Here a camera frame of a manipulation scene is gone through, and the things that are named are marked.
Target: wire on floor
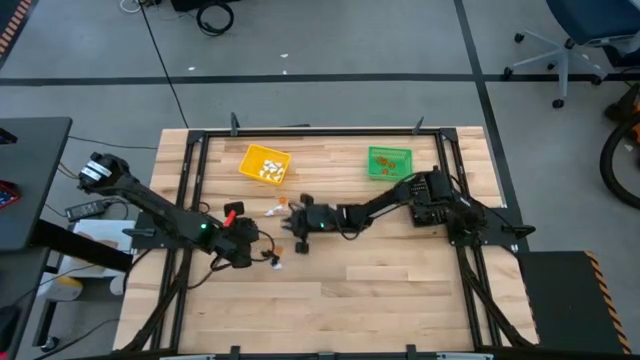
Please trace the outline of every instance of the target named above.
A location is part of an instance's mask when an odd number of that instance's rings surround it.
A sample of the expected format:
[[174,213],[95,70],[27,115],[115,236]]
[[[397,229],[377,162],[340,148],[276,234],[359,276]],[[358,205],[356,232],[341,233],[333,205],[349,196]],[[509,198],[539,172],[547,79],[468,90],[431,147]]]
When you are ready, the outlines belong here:
[[36,286],[36,287],[34,287],[33,289],[31,289],[31,290],[27,291],[26,293],[24,293],[24,294],[20,295],[20,297],[19,297],[19,298],[17,298],[17,299],[16,299],[16,301],[14,301],[14,302],[12,303],[12,305],[16,305],[17,303],[19,303],[19,302],[20,302],[20,300],[24,299],[24,297],[25,297],[25,296],[27,296],[27,295],[31,294],[32,292],[34,292],[34,291],[38,290],[38,289],[40,288],[40,286],[42,286],[42,285],[44,285],[44,284],[50,283],[50,282],[52,282],[52,281],[56,280],[57,278],[62,277],[62,276],[65,276],[65,275],[67,275],[67,274],[69,274],[69,273],[72,273],[72,272],[74,272],[74,271],[80,271],[80,270],[88,269],[88,268],[91,268],[91,267],[94,267],[94,266],[97,266],[97,265],[91,264],[91,265],[84,266],[84,267],[81,267],[81,268],[71,269],[71,270],[69,270],[69,271],[67,271],[67,272],[64,272],[64,273],[60,274],[60,275],[54,276],[54,277],[52,277],[51,279],[49,279],[49,280],[47,280],[47,281],[43,281],[43,282],[41,282],[38,286]]
[[98,324],[97,326],[95,326],[93,329],[87,331],[84,335],[80,336],[79,338],[77,338],[75,340],[72,340],[69,343],[67,343],[67,344],[65,344],[65,345],[63,345],[63,346],[61,346],[61,347],[59,347],[59,348],[57,348],[57,349],[55,349],[55,350],[53,350],[51,352],[48,352],[48,353],[46,353],[46,354],[44,354],[44,355],[42,355],[40,357],[37,357],[37,358],[35,358],[33,360],[43,360],[43,359],[46,359],[46,358],[48,358],[50,356],[58,354],[58,353],[60,353],[60,352],[62,352],[64,350],[70,348],[71,346],[79,343],[80,341],[84,340],[85,338],[87,338],[89,335],[93,334],[96,330],[98,330],[99,328],[103,327],[104,325],[106,325],[106,324],[108,324],[110,322],[118,321],[118,320],[119,319],[105,320],[105,321],[101,322],[100,324]]
[[94,143],[94,144],[106,145],[106,146],[117,147],[117,148],[122,148],[122,149],[158,150],[158,148],[157,148],[157,147],[152,147],[152,146],[128,146],[128,145],[118,145],[118,144],[111,144],[111,143],[104,142],[104,141],[100,141],[100,140],[85,139],[85,138],[81,138],[81,137],[77,137],[77,136],[72,136],[72,135],[69,135],[68,137],[69,137],[69,139],[73,139],[73,140],[84,141],[84,142],[90,142],[90,143]]
[[59,212],[58,210],[56,210],[56,209],[52,208],[52,207],[51,207],[51,205],[49,205],[49,204],[44,204],[44,206],[45,206],[47,209],[49,209],[49,210],[53,211],[54,213],[56,213],[56,215],[60,216],[61,218],[64,218],[65,220],[67,220],[67,217],[66,217],[63,213],[61,213],[61,212]]
[[184,116],[184,111],[182,111],[182,104],[180,104],[180,99],[178,99],[178,94],[176,93],[176,89],[173,87],[173,83],[171,82],[171,77],[169,77],[169,72],[167,71],[167,67],[164,64],[164,60],[162,59],[162,55],[160,54],[160,49],[158,48],[158,44],[156,43],[156,38],[153,36],[153,31],[151,30],[151,25],[149,25],[149,19],[147,19],[147,12],[144,10],[144,6],[141,6],[142,16],[144,17],[144,22],[147,25],[147,30],[149,30],[149,36],[151,36],[151,42],[153,43],[153,47],[156,49],[156,53],[158,54],[158,60],[160,60],[160,65],[162,65],[162,70],[164,71],[164,76],[167,79],[167,83],[169,83],[169,87],[171,88],[171,92],[173,93],[173,97],[176,99],[176,104],[178,105],[178,111],[180,111],[180,116],[182,117],[182,122],[184,123],[184,127],[189,128],[189,123],[187,123],[187,118]]

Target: wooden table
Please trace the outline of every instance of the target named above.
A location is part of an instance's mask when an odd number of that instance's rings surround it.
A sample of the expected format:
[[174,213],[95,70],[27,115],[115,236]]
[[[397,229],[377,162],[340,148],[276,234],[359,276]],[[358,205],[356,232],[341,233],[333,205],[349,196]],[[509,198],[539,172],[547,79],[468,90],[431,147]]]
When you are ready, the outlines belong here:
[[[486,205],[500,206],[483,128],[457,131],[472,195]],[[170,201],[177,194],[186,136],[187,130],[165,130],[158,148],[150,187]],[[238,173],[251,143],[291,153],[283,185],[264,184]],[[283,268],[256,263],[225,270],[189,291],[180,353],[229,353],[232,345],[240,345],[243,353],[404,352],[407,344],[415,344],[418,351],[473,349],[456,252],[444,227],[414,228],[408,209],[402,208],[378,219],[356,241],[345,241],[335,233],[312,234],[310,254],[300,255],[293,251],[296,239],[280,228],[280,218],[264,216],[281,196],[297,200],[307,192],[320,203],[355,203],[388,189],[391,183],[366,176],[370,145],[411,148],[414,171],[438,164],[435,141],[423,136],[211,140],[202,201],[219,219],[224,217],[223,204],[244,201],[245,216],[284,248]],[[193,173],[198,153],[196,148]],[[190,181],[186,199],[191,199],[195,176]],[[254,251],[267,246],[260,240]],[[521,334],[537,343],[516,258],[500,247],[483,251],[496,303]],[[131,273],[114,348],[128,343],[152,311],[165,254],[152,251]],[[190,284],[208,272],[211,259],[194,252]],[[476,304],[482,308],[477,297]],[[173,319],[172,311],[166,318]],[[484,310],[479,317],[484,343],[489,344]],[[169,333],[166,326],[163,346],[168,345]]]

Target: small white object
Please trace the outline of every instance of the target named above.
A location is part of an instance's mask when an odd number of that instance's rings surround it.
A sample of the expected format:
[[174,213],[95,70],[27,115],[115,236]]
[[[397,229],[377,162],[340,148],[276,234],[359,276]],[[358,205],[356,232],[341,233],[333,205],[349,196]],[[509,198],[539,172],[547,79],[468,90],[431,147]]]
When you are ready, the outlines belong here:
[[276,213],[281,212],[283,209],[284,209],[284,207],[283,207],[282,205],[278,205],[278,206],[274,207],[273,209],[271,209],[271,210],[267,211],[267,212],[264,214],[264,216],[273,216],[273,215],[275,215]]

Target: black desk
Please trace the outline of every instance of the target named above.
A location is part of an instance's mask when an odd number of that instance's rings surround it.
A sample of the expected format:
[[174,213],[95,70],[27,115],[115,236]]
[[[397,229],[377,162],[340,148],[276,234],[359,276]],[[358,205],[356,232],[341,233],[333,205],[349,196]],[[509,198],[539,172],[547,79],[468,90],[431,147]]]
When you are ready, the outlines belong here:
[[[0,145],[0,180],[16,184],[21,195],[0,209],[0,307],[38,286],[49,249],[121,271],[131,264],[131,255],[40,220],[71,122],[69,118],[0,119],[0,128],[18,137],[15,144]],[[9,359],[16,356],[36,293],[17,303],[20,316]]]

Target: red object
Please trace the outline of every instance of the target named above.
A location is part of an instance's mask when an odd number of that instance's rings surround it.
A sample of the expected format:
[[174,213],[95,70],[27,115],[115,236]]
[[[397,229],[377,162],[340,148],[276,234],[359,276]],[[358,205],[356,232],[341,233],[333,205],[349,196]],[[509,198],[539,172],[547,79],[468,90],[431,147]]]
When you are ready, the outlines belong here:
[[231,212],[229,213],[229,216],[227,216],[227,220],[224,221],[224,224],[222,224],[222,226],[224,226],[224,227],[231,226],[231,224],[233,223],[233,221],[235,219],[236,219],[236,211],[235,210],[231,210]]
[[20,194],[15,184],[0,180],[0,209],[18,201],[18,199],[20,199]]

